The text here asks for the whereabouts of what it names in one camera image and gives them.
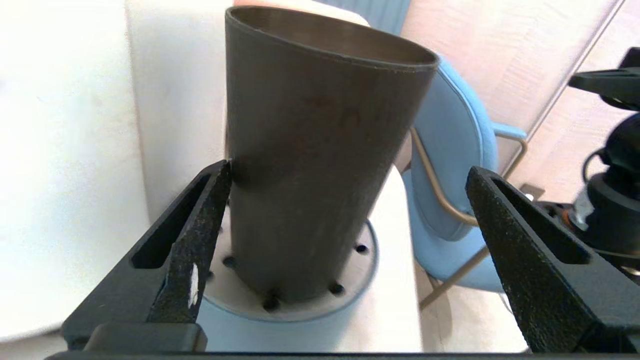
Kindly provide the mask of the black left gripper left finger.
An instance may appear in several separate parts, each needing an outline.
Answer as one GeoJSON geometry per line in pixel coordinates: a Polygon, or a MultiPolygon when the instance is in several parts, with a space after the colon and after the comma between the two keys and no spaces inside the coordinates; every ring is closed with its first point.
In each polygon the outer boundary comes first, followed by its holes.
{"type": "Polygon", "coordinates": [[[104,324],[196,321],[231,184],[226,160],[195,176],[64,321],[69,349],[104,324]]]}

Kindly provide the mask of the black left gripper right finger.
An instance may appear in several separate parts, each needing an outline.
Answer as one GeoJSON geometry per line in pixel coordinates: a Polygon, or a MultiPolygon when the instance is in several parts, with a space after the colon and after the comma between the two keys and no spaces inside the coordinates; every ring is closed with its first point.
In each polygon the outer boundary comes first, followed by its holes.
{"type": "Polygon", "coordinates": [[[465,189],[533,353],[638,353],[637,284],[493,171],[465,189]]]}

